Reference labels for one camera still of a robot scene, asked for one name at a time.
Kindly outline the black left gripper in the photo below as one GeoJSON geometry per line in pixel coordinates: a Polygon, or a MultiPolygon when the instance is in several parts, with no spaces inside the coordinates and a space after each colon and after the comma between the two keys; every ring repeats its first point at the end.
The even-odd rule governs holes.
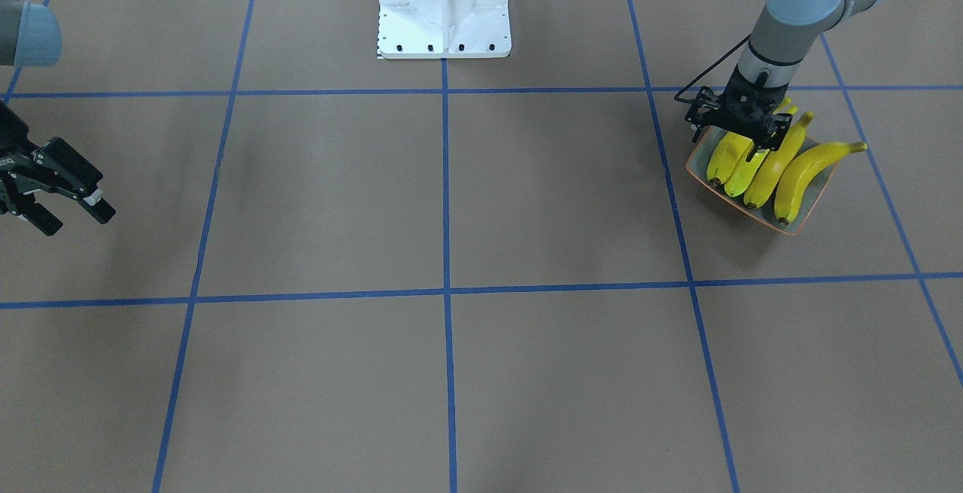
{"type": "Polygon", "coordinates": [[[780,149],[788,132],[788,118],[774,115],[788,86],[754,84],[742,75],[732,75],[720,98],[718,126],[752,140],[749,163],[762,164],[770,149],[780,149]]]}

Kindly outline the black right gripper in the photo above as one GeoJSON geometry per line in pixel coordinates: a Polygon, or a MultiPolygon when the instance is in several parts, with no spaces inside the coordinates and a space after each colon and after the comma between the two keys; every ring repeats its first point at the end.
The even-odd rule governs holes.
{"type": "Polygon", "coordinates": [[[26,220],[45,236],[54,236],[63,222],[34,194],[57,193],[78,202],[99,224],[107,224],[116,209],[103,197],[103,174],[68,142],[54,137],[44,146],[31,143],[29,126],[1,103],[2,212],[26,220]]]}

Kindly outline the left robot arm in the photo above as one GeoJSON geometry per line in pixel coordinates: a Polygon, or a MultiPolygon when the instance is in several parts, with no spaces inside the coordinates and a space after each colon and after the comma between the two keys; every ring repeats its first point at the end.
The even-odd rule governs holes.
{"type": "Polygon", "coordinates": [[[778,150],[788,121],[775,108],[816,38],[881,1],[766,0],[721,95],[722,129],[778,150]]]}

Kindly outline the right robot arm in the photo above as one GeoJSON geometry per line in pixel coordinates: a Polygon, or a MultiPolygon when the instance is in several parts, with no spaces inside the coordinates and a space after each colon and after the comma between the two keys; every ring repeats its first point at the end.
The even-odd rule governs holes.
{"type": "MultiPolygon", "coordinates": [[[[54,65],[62,53],[58,19],[48,6],[26,0],[1,0],[2,65],[54,65]]],[[[75,201],[100,224],[116,209],[99,187],[103,174],[68,142],[54,137],[44,145],[29,138],[29,126],[6,102],[1,105],[1,212],[24,220],[45,236],[62,222],[35,198],[38,192],[75,201]]]]}

